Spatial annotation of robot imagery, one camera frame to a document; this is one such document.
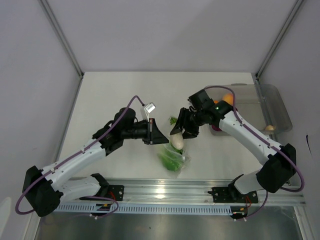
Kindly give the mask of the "purple red onion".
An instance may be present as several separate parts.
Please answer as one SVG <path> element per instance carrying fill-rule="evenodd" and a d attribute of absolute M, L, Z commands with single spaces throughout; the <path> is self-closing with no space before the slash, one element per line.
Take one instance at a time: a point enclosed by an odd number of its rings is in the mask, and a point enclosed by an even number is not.
<path fill-rule="evenodd" d="M 211 128 L 216 132 L 222 132 L 222 130 L 219 127 L 217 127 L 217 126 L 215 126 L 213 124 L 211 125 Z"/>

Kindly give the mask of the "clear zip top bag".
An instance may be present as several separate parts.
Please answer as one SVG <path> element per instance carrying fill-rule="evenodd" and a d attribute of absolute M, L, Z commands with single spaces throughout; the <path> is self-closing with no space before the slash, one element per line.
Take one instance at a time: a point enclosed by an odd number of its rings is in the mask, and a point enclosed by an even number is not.
<path fill-rule="evenodd" d="M 177 179 L 191 162 L 187 148 L 176 149 L 172 143 L 162 144 L 156 149 L 156 156 L 171 178 Z"/>

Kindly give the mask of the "green lettuce leaf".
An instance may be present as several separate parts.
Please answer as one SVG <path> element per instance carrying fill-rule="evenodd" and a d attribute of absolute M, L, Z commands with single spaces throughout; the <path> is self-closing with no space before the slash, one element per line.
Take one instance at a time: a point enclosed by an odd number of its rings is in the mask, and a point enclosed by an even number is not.
<path fill-rule="evenodd" d="M 157 157 L 162 165 L 171 172 L 179 172 L 185 163 L 184 150 L 177 150 L 170 143 L 159 148 Z"/>

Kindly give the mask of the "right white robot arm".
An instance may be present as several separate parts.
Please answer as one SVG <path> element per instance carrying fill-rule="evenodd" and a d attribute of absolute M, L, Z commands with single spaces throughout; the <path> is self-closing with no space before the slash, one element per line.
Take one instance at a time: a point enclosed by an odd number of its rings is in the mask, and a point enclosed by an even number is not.
<path fill-rule="evenodd" d="M 228 196 L 239 202 L 252 191 L 265 190 L 276 193 L 298 173 L 296 149 L 291 144 L 282 145 L 254 128 L 244 120 L 235 103 L 214 101 L 205 89 L 188 98 L 189 108 L 181 108 L 177 121 L 170 131 L 175 146 L 185 139 L 196 138 L 203 125 L 214 126 L 235 138 L 246 147 L 261 164 L 261 169 L 236 177 L 230 184 Z"/>

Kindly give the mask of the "aluminium mounting rail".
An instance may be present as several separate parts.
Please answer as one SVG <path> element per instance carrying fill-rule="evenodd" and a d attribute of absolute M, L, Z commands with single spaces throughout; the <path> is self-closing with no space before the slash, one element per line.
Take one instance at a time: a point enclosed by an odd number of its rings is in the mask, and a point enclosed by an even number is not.
<path fill-rule="evenodd" d="M 204 205 L 214 204 L 208 194 L 212 187 L 227 187 L 227 180 L 188 179 L 125 179 L 107 178 L 111 185 L 123 185 L 124 197 L 120 203 Z M 269 193 L 266 206 L 305 206 L 302 192 L 279 190 Z"/>

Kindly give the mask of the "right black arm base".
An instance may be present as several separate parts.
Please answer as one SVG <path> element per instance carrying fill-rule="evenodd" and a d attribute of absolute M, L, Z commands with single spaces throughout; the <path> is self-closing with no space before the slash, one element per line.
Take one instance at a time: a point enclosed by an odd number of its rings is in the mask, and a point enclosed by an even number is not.
<path fill-rule="evenodd" d="M 216 186 L 212 187 L 208 192 L 212 196 L 214 203 L 224 204 L 257 204 L 259 202 L 256 191 L 241 194 L 234 187 Z"/>

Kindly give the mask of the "peach fruit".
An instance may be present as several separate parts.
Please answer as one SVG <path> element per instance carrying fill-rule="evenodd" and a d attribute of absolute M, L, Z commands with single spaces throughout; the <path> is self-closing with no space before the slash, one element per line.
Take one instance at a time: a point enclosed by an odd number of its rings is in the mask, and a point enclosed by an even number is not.
<path fill-rule="evenodd" d="M 230 104 L 231 106 L 234 104 L 234 96 L 232 93 L 226 93 L 222 97 L 222 100 L 225 101 L 226 103 Z"/>

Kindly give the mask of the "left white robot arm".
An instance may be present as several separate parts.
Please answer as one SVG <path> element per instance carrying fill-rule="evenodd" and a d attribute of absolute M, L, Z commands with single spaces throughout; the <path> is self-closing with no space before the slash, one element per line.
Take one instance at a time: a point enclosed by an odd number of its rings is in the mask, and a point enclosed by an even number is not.
<path fill-rule="evenodd" d="M 78 152 L 41 169 L 30 167 L 25 173 L 22 196 L 39 217 L 51 214 L 62 202 L 79 198 L 105 199 L 109 184 L 99 173 L 81 180 L 71 178 L 122 147 L 125 140 L 142 140 L 146 145 L 169 143 L 154 118 L 136 121 L 133 109 L 121 108 Z"/>

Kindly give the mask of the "small garlic bulb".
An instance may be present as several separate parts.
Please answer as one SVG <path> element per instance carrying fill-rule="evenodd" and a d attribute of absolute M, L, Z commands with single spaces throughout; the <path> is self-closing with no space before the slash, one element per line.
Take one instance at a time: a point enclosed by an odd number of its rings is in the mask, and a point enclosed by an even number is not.
<path fill-rule="evenodd" d="M 265 130 L 265 131 L 274 131 L 275 129 L 276 129 L 275 126 L 273 126 L 273 125 L 267 125 L 264 130 Z"/>

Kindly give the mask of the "white daikon radish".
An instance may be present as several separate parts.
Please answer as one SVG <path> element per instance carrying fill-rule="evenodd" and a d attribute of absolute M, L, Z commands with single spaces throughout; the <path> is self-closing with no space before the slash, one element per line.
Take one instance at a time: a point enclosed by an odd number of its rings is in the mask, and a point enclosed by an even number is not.
<path fill-rule="evenodd" d="M 177 122 L 177 118 L 176 117 L 171 116 L 169 118 L 169 124 L 170 124 L 171 128 L 174 127 L 176 122 Z M 179 133 L 175 133 L 173 135 L 170 135 L 170 143 L 175 149 L 182 150 L 184 148 L 184 140 L 183 140 L 182 133 L 179 132 Z"/>

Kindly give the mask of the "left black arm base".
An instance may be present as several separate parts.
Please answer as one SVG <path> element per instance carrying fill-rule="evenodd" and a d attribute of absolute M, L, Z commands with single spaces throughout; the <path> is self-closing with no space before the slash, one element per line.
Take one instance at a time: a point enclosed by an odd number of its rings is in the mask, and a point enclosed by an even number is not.
<path fill-rule="evenodd" d="M 122 201 L 124 196 L 125 187 L 119 184 L 104 184 L 99 185 L 94 195 L 90 197 L 110 198 L 116 201 Z"/>

